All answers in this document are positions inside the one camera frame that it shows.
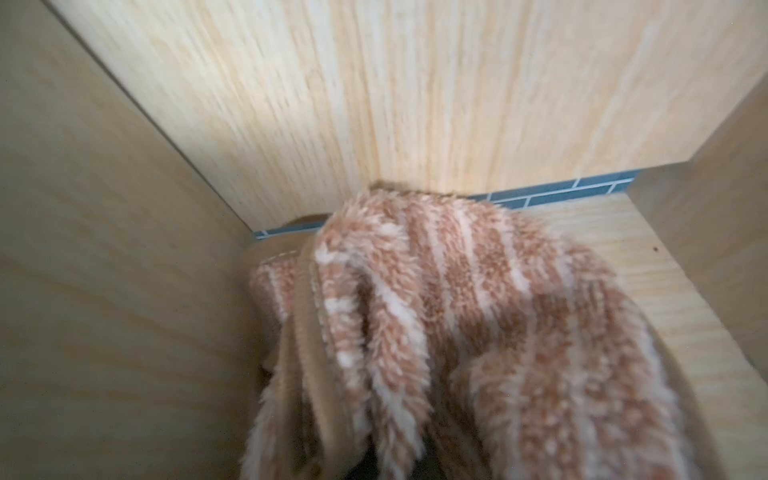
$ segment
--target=fuzzy towel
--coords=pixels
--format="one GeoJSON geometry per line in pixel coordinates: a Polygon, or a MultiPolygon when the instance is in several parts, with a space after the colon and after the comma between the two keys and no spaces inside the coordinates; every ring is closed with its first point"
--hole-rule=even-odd
{"type": "MultiPolygon", "coordinates": [[[[451,479],[697,478],[643,314],[589,248],[488,203],[374,190],[304,250],[305,266],[296,249],[264,259],[249,288],[285,325],[307,283],[310,340],[333,378],[315,385],[302,362],[307,458],[328,441],[315,400],[327,394],[352,464],[372,442],[381,478],[408,478],[426,435],[451,479]]],[[[281,478],[282,374],[241,478],[281,478]]]]}

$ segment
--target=wood grain surface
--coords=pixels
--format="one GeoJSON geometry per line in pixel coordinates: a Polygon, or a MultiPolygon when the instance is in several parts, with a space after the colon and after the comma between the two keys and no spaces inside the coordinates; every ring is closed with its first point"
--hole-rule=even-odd
{"type": "Polygon", "coordinates": [[[643,172],[629,191],[768,379],[768,77],[693,161],[643,172]]]}
{"type": "Polygon", "coordinates": [[[40,2],[0,2],[0,478],[227,478],[249,229],[40,2]]]}
{"type": "Polygon", "coordinates": [[[624,275],[700,403],[728,478],[768,478],[768,385],[624,194],[532,207],[624,275]]]}
{"type": "Polygon", "coordinates": [[[685,161],[768,71],[764,0],[52,3],[254,230],[685,161]]]}

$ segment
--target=pink and white striped fabric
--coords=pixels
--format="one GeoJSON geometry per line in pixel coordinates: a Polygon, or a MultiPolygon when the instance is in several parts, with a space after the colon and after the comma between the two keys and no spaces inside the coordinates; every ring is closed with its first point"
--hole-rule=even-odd
{"type": "MultiPolygon", "coordinates": [[[[446,478],[697,477],[643,315],[587,247],[491,204],[373,190],[313,262],[336,387],[381,478],[408,478],[426,435],[446,478]]],[[[251,275],[281,319],[295,267],[251,275]]],[[[241,478],[280,477],[275,401],[270,384],[241,478]]]]}

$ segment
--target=light wood panel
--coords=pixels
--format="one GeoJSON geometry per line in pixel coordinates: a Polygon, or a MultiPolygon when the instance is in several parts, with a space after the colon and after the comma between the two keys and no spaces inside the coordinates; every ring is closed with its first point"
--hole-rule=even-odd
{"type": "Polygon", "coordinates": [[[768,378],[768,77],[691,162],[642,173],[630,195],[768,378]]]}
{"type": "Polygon", "coordinates": [[[763,0],[53,4],[257,230],[685,161],[768,71],[763,0]]]}
{"type": "Polygon", "coordinates": [[[768,478],[768,386],[630,199],[615,194],[530,211],[624,275],[693,387],[728,478],[768,478]]]}
{"type": "Polygon", "coordinates": [[[249,229],[40,2],[0,111],[0,477],[234,476],[249,229]]]}

